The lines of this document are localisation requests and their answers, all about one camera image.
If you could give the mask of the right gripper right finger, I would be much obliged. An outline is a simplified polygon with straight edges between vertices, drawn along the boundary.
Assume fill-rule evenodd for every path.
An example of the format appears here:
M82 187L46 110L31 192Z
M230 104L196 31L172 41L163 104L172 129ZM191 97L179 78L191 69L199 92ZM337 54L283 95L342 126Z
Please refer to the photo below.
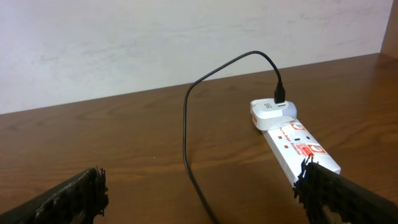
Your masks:
M397 204L304 159L293 185L310 223L397 223Z

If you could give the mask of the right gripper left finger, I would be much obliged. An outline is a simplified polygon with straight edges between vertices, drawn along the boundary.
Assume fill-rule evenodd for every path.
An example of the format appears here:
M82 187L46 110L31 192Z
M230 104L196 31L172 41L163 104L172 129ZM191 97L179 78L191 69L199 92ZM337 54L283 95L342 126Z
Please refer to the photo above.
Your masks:
M1 214L3 224L93 223L109 197L106 171L90 168Z

